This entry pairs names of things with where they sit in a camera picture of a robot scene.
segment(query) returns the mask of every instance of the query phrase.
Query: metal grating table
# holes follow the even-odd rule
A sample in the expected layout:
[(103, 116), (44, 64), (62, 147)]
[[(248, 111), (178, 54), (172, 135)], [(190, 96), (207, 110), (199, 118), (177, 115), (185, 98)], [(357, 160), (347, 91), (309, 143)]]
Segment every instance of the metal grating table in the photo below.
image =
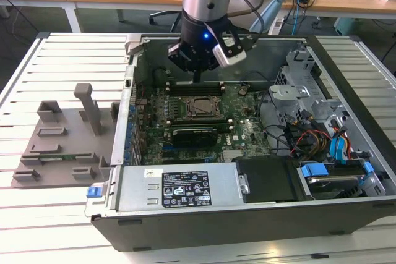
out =
[[(356, 94), (396, 146), (396, 80), (362, 42), (347, 36), (320, 36), (327, 50)], [(333, 98), (337, 94), (329, 81), (321, 79)]]
[(330, 257), (313, 261), (318, 264), (395, 261), (396, 216), (347, 236), (119, 253), (85, 217), (86, 187), (10, 188), (13, 170), (38, 120), (35, 112), (41, 100), (58, 100), (62, 108), (80, 108), (73, 96), (76, 82), (92, 84), (92, 96), (99, 106), (109, 107), (120, 98), (125, 38), (125, 34), (54, 33), (37, 39), (3, 90), (0, 263), (307, 263), (314, 253)]

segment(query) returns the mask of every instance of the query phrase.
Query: white sticker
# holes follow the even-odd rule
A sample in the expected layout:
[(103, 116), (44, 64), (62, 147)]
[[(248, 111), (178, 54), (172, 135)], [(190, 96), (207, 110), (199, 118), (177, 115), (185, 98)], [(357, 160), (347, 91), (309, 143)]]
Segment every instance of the white sticker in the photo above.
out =
[(163, 169), (162, 168), (154, 168), (154, 169), (145, 169), (144, 177), (162, 177)]

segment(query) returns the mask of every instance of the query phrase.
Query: motherboard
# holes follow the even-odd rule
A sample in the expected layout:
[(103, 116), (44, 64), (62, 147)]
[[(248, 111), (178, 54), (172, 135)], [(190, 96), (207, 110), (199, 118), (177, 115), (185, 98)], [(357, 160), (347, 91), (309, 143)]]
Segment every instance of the motherboard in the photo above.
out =
[[(135, 87), (135, 120), (128, 129), (136, 143), (126, 146), (132, 164), (231, 162), (270, 153), (257, 120), (257, 95), (224, 83)], [(133, 156), (139, 160), (133, 162)]]

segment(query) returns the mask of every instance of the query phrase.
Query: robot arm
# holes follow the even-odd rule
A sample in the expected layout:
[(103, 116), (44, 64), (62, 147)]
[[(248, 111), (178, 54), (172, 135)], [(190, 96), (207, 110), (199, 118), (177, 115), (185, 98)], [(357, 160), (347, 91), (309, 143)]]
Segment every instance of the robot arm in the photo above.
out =
[[(249, 0), (261, 6), (260, 0)], [(244, 1), (234, 0), (233, 9), (244, 15), (252, 10)], [(168, 56), (183, 71), (194, 74), (193, 81), (200, 81), (200, 74), (217, 66), (228, 67), (246, 58), (246, 51), (253, 42), (249, 38), (240, 40), (228, 18), (230, 0), (183, 0), (181, 37), (178, 44), (168, 50)], [(238, 17), (241, 14), (231, 13)]]

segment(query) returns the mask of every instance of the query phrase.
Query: power supply label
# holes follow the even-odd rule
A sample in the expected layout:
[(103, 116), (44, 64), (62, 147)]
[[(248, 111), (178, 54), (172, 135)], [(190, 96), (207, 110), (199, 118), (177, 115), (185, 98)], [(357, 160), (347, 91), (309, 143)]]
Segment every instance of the power supply label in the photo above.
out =
[(207, 171), (162, 174), (162, 206), (203, 207), (212, 205)]

